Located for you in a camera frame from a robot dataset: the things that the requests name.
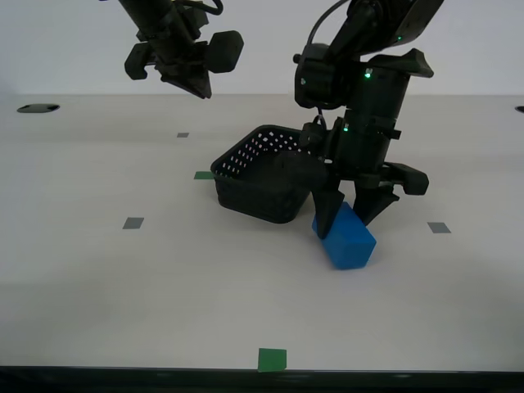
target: table surface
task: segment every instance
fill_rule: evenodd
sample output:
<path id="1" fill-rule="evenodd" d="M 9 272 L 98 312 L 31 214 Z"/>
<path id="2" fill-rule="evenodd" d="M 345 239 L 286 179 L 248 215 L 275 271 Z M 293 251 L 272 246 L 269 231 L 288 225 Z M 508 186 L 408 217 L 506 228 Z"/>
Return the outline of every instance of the table surface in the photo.
<path id="1" fill-rule="evenodd" d="M 61 109 L 16 113 L 33 102 Z M 293 369 L 522 371 L 523 102 L 407 97 L 388 160 L 430 190 L 400 191 L 369 266 L 341 272 L 311 199 L 279 226 L 193 180 L 255 127 L 311 121 L 292 97 L 8 98 L 0 364 L 256 368 L 280 348 Z"/>

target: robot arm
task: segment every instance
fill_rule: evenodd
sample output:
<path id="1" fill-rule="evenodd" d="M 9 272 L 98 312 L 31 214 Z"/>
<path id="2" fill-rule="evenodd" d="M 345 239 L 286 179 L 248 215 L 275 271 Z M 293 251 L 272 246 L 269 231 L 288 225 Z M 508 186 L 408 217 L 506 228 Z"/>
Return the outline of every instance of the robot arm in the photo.
<path id="1" fill-rule="evenodd" d="M 244 42 L 237 31 L 217 33 L 210 43 L 197 42 L 207 14 L 220 15 L 216 7 L 190 0 L 119 0 L 135 25 L 141 43 L 125 62 L 133 80 L 145 79 L 146 66 L 155 66 L 161 80 L 200 98 L 211 97 L 209 71 L 222 74 L 235 69 Z"/>
<path id="2" fill-rule="evenodd" d="M 296 102 L 305 108 L 336 109 L 345 105 L 360 57 L 414 41 L 429 25 L 444 0 L 353 0 L 347 19 L 331 45 L 313 43 L 314 34 L 327 17 L 349 0 L 341 0 L 318 21 L 298 65 Z M 423 61 L 419 68 L 429 69 Z M 415 64 L 404 64 L 410 69 Z"/>

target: white wall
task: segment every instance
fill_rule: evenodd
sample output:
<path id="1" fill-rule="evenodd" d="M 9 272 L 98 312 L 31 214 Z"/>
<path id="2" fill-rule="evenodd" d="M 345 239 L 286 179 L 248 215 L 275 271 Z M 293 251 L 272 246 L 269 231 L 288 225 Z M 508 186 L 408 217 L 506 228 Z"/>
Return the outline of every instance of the white wall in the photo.
<path id="1" fill-rule="evenodd" d="M 0 101 L 4 100 L 6 97 L 8 97 L 11 94 L 11 88 L 6 83 L 5 80 L 3 80 L 0 77 Z"/>
<path id="2" fill-rule="evenodd" d="M 205 38 L 237 29 L 246 48 L 237 70 L 214 75 L 215 93 L 289 93 L 309 30 L 334 0 L 224 0 Z M 524 94 L 523 0 L 446 0 L 416 46 L 427 54 L 434 79 L 411 93 Z M 328 41 L 344 12 L 319 33 Z M 178 93 L 156 72 L 133 82 L 123 64 L 136 28 L 116 0 L 2 0 L 0 80 L 17 93 Z M 407 52 L 408 44 L 395 52 Z"/>

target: blue foam block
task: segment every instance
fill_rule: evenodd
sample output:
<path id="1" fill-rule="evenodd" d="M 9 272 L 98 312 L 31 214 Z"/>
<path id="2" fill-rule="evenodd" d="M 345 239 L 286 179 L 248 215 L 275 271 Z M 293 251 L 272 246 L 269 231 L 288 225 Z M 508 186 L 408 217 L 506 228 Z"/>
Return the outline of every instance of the blue foam block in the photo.
<path id="1" fill-rule="evenodd" d="M 317 218 L 313 222 L 317 232 Z M 340 270 L 361 269 L 368 264 L 377 241 L 347 202 L 342 204 L 331 232 L 321 241 L 333 264 Z"/>

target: black basket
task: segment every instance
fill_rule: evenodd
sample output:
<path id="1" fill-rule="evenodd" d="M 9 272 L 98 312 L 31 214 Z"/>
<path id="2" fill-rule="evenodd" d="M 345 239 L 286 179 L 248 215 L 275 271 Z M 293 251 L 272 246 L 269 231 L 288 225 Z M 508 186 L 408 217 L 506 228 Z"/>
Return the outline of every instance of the black basket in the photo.
<path id="1" fill-rule="evenodd" d="M 300 131 L 263 125 L 211 166 L 219 203 L 275 224 L 295 219 L 309 190 L 292 186 L 274 164 L 280 151 L 299 151 Z"/>

